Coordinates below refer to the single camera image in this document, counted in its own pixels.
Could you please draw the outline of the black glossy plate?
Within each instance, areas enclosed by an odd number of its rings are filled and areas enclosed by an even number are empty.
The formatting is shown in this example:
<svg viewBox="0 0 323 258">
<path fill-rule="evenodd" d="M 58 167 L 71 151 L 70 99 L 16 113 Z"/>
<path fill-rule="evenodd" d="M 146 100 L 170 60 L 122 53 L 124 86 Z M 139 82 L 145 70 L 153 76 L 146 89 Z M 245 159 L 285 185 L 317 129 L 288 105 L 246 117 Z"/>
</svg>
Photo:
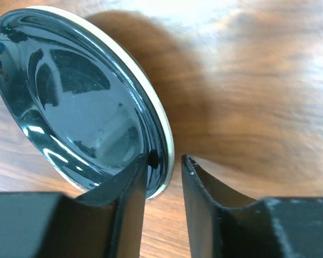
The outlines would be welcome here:
<svg viewBox="0 0 323 258">
<path fill-rule="evenodd" d="M 149 156 L 146 199 L 168 187 L 174 142 L 138 62 L 100 28 L 35 5 L 0 16 L 0 96 L 57 172 L 86 192 Z"/>
</svg>

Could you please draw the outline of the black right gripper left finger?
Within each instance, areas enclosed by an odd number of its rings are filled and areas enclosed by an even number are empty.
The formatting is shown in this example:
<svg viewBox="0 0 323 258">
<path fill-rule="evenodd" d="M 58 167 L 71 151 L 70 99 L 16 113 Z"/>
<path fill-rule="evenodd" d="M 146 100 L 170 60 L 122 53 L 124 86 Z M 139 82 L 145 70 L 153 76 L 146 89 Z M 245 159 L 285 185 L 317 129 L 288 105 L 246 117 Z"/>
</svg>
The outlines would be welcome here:
<svg viewBox="0 0 323 258">
<path fill-rule="evenodd" d="M 0 192 L 0 257 L 139 257 L 148 157 L 77 198 Z"/>
</svg>

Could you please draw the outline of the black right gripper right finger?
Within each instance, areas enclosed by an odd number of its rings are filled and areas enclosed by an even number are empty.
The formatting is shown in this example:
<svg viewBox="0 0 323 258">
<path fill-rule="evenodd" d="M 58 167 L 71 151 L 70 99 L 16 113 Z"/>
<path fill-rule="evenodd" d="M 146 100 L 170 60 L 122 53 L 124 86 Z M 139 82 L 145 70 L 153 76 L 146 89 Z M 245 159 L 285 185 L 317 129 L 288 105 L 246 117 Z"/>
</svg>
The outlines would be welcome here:
<svg viewBox="0 0 323 258">
<path fill-rule="evenodd" d="M 181 159 L 192 257 L 323 257 L 323 197 L 254 200 Z"/>
</svg>

